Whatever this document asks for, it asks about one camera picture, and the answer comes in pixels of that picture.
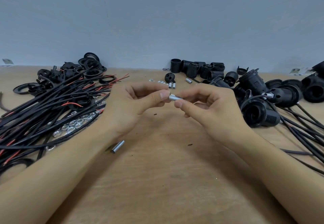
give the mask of right hand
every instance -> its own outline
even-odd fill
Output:
[[[185,117],[198,121],[210,136],[229,149],[254,134],[245,123],[231,89],[200,83],[177,96],[183,100],[176,100],[174,106],[184,111]]]

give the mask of hand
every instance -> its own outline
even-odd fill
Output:
[[[144,111],[162,107],[170,102],[170,92],[165,84],[155,82],[125,82],[113,86],[106,108],[100,117],[118,136],[131,131]]]
[[[210,136],[229,149],[243,136],[254,133],[245,123],[231,89],[201,83],[177,96],[184,100],[175,101],[174,106],[183,110],[185,117],[198,121]]]

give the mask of fingernail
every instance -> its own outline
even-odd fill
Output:
[[[167,99],[170,95],[170,92],[168,90],[161,90],[160,97],[162,100]]]
[[[182,100],[176,100],[176,101],[174,102],[174,106],[175,106],[176,108],[181,108],[181,107],[182,107]]]

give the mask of metal tube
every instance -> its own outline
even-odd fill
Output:
[[[192,83],[192,80],[190,80],[190,79],[186,79],[186,82],[188,82],[189,84],[191,84]]]
[[[169,96],[169,100],[171,100],[171,101],[176,101],[176,100],[179,100],[179,99],[183,99],[183,98],[180,98],[180,97],[177,97],[177,96],[174,96],[174,95]]]
[[[112,153],[116,153],[116,151],[119,150],[119,148],[125,143],[125,140],[120,141],[117,143],[117,145],[115,145],[115,147],[111,150]]]

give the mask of forearm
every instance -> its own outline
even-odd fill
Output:
[[[90,126],[1,185],[2,223],[45,223],[115,138]]]
[[[299,223],[322,223],[324,178],[253,133],[234,150]]]

